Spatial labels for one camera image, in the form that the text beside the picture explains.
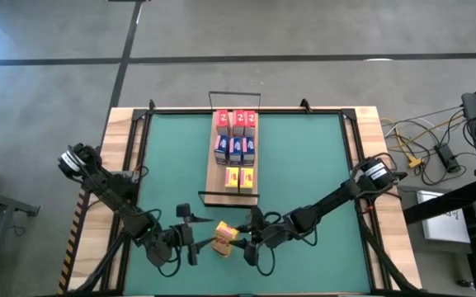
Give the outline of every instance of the gray floor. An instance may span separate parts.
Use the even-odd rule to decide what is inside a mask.
[[[0,59],[120,57],[133,7],[0,0]],[[132,56],[458,52],[476,52],[476,0],[153,0],[143,5]],[[42,206],[36,219],[16,217],[27,233],[7,237],[0,296],[55,292],[77,190],[56,158],[67,144],[100,143],[117,69],[0,67],[0,192]],[[261,92],[264,106],[304,97],[312,105],[375,105],[381,116],[401,119],[458,106],[461,93],[476,91],[476,59],[129,66],[120,106],[147,106],[150,98],[158,106],[206,106],[210,90]],[[451,138],[455,152],[472,151],[459,131]],[[474,157],[460,161],[469,172],[440,188],[474,179]],[[430,166],[434,178],[438,162]],[[421,185],[416,177],[403,184]],[[454,285],[456,265],[467,273],[463,255],[413,245],[426,289],[476,295]]]

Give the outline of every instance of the yellow box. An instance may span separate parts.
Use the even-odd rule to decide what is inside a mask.
[[[224,177],[224,186],[228,188],[238,188],[238,174],[239,168],[227,167],[227,172]]]
[[[219,222],[215,229],[215,240],[212,241],[212,248],[221,256],[228,257],[232,252],[230,241],[235,240],[239,231],[228,226],[224,221]]]
[[[254,187],[254,169],[241,168],[239,174],[239,188],[252,189]]]

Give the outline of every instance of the product box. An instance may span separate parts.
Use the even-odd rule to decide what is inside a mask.
[[[245,130],[243,134],[245,136],[254,136],[256,133],[256,112],[244,111],[245,115]]]
[[[232,134],[234,136],[243,136],[245,133],[245,115],[242,110],[232,112]]]
[[[212,248],[221,256],[228,257],[232,252],[230,241],[236,240],[239,231],[228,226],[224,221],[219,222],[215,229],[215,239],[212,241]]]
[[[256,149],[254,148],[254,137],[248,136],[242,139],[243,166],[254,166]]]
[[[236,190],[238,189],[238,179],[239,179],[239,168],[237,167],[227,167],[225,176],[224,176],[224,186],[227,190]]]
[[[226,165],[229,155],[229,137],[226,135],[218,135],[215,140],[214,156],[218,164]]]
[[[242,148],[241,148],[241,137],[232,137],[230,139],[230,165],[231,166],[239,166],[241,165],[241,155],[242,155]]]
[[[241,168],[239,173],[239,190],[240,192],[251,192],[254,187],[254,169]]]
[[[229,112],[218,110],[215,112],[215,129],[218,135],[229,135]]]

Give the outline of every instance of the blue box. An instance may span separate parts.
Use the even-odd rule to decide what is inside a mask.
[[[241,137],[232,137],[230,139],[230,165],[231,166],[239,166],[241,165],[241,155],[242,155],[242,148],[241,148]]]
[[[242,138],[243,166],[254,166],[256,148],[254,146],[254,137],[248,136]]]
[[[221,165],[226,165],[229,155],[229,137],[226,135],[218,135],[215,140],[214,156],[215,162]]]

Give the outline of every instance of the green mat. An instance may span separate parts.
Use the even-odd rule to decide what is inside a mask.
[[[154,115],[139,198],[143,210],[163,210],[161,224],[179,223],[175,206],[190,203],[192,212],[213,223],[193,224],[197,241],[213,236],[220,220],[242,224],[248,210],[205,208],[197,191],[205,189],[211,115]],[[259,116],[260,208],[282,214],[313,204],[349,177],[338,115]],[[201,250],[198,266],[182,252],[181,270],[164,278],[144,249],[131,246],[126,295],[229,295],[370,291],[361,238],[352,202],[322,219],[318,246],[291,241],[275,249],[276,269],[261,276],[235,248],[223,258],[210,246]],[[167,264],[170,273],[176,263]],[[269,271],[271,253],[260,251],[260,267]]]

